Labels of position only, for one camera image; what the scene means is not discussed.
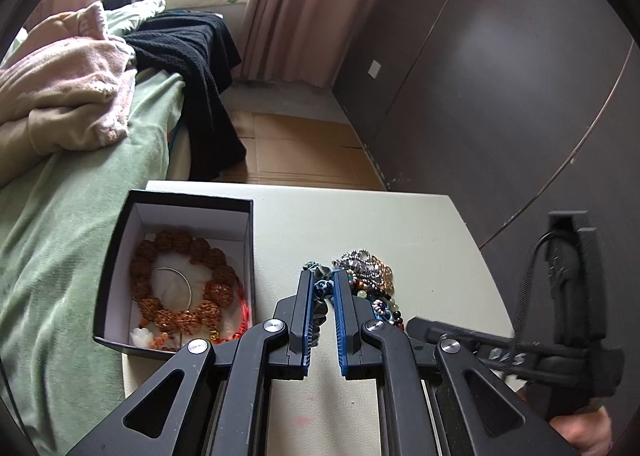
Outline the person's right hand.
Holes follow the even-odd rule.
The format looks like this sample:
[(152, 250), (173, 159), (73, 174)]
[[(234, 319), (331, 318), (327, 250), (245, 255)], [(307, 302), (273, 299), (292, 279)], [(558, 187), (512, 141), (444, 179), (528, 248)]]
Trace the person's right hand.
[(613, 446), (612, 419), (604, 406), (590, 413), (554, 417), (550, 426), (582, 456), (605, 456)]

